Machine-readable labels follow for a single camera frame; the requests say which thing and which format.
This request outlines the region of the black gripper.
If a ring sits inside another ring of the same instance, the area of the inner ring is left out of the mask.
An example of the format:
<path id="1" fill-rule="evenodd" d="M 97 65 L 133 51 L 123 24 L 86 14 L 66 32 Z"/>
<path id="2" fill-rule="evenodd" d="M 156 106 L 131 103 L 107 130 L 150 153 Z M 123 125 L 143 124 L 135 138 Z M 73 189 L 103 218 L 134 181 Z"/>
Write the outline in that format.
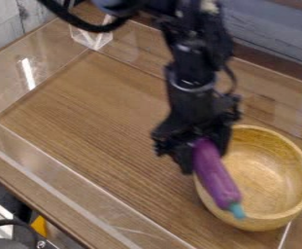
<path id="1" fill-rule="evenodd" d="M 240 119 L 242 96 L 220 93 L 215 89 L 184 90 L 167 87 L 171 111 L 152 131 L 155 152 L 172 155 L 183 174 L 194 171 L 194 148 L 190 142 L 210 138 L 227 154 L 232 125 Z"/>

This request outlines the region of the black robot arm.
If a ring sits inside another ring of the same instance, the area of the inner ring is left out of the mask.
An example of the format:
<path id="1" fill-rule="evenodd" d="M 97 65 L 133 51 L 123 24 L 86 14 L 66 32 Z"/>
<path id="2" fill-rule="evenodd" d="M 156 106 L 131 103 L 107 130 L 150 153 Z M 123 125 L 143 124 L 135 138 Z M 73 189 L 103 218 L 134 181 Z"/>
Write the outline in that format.
<path id="1" fill-rule="evenodd" d="M 234 41 L 224 22 L 222 0 L 91 0 L 115 20 L 94 24 L 71 13 L 57 0 L 37 0 L 74 27 L 109 33 L 140 13 L 156 20 L 172 60 L 164 67 L 170 114 L 151 133 L 155 152 L 194 170 L 192 143 L 207 137 L 227 152 L 232 125 L 240 119 L 242 96 L 228 67 Z"/>

